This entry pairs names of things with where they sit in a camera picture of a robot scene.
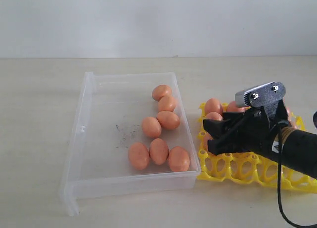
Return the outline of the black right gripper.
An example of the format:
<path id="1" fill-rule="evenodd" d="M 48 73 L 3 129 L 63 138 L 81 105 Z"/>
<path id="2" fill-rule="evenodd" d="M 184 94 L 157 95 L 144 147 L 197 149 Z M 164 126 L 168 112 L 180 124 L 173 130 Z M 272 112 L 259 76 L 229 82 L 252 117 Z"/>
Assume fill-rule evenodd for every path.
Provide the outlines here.
<path id="1" fill-rule="evenodd" d="M 271 152 L 275 137 L 290 126 L 283 100 L 271 105 L 250 107 L 244 112 L 224 112 L 223 120 L 204 119 L 204 130 L 213 137 L 208 151 L 214 155 Z"/>

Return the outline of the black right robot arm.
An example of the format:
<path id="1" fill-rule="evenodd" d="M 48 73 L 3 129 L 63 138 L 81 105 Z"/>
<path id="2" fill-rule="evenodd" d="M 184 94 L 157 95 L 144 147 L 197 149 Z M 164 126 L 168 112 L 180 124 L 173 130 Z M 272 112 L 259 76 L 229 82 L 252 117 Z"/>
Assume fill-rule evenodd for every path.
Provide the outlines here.
<path id="1" fill-rule="evenodd" d="M 214 155 L 254 152 L 311 178 L 317 177 L 317 136 L 288 121 L 284 102 L 250 107 L 243 113 L 224 113 L 223 120 L 203 120 L 212 137 Z"/>

